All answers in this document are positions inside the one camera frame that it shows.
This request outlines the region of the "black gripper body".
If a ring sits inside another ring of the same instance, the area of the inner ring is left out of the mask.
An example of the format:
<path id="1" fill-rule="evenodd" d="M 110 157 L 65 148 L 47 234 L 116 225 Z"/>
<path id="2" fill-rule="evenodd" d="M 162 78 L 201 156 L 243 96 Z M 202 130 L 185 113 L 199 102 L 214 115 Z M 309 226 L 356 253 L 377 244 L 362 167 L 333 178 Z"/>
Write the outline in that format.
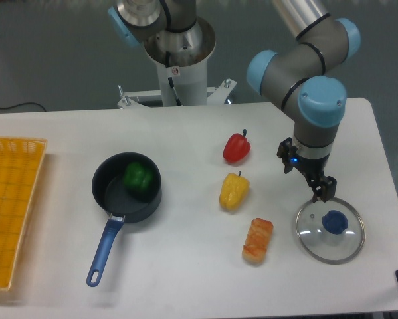
<path id="1" fill-rule="evenodd" d="M 298 170 L 308 181 L 315 181 L 324 174 L 330 151 L 328 148 L 309 148 L 286 138 L 280 142 L 276 155 L 282 160 L 284 174 Z"/>

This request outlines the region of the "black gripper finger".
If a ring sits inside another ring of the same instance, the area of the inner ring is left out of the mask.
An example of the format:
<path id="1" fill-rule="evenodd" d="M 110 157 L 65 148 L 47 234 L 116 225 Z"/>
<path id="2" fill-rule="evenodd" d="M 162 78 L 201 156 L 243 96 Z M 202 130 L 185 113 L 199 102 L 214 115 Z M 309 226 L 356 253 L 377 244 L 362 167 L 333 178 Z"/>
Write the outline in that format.
<path id="1" fill-rule="evenodd" d="M 312 190 L 312 201 L 319 201 L 320 200 L 320 196 L 322 194 L 322 190 L 321 190 L 321 178 L 317 177 L 317 178 L 313 178 L 313 177 L 308 177 L 307 178 L 307 183 L 308 186 L 311 188 Z"/>
<path id="2" fill-rule="evenodd" d="M 323 176 L 320 181 L 319 198 L 325 203 L 336 194 L 337 180 L 331 176 Z"/>

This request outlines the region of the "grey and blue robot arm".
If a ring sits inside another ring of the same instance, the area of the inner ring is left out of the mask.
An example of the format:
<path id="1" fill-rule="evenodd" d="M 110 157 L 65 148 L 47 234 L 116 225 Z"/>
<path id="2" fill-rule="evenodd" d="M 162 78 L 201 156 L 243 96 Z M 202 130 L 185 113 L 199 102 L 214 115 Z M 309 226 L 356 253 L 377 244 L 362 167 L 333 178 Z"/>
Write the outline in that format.
<path id="1" fill-rule="evenodd" d="M 361 35 L 351 21 L 334 19 L 320 1 L 275 1 L 274 7 L 297 44 L 286 54 L 258 53 L 247 68 L 247 82 L 294 122 L 292 137 L 277 151 L 285 172 L 298 170 L 314 201 L 329 201 L 337 182 L 324 168 L 347 93 L 326 73 L 357 52 Z M 164 106 L 210 101 L 207 61 L 215 32 L 197 15 L 194 1 L 118 1 L 108 15 L 122 40 L 142 45 L 154 62 Z"/>

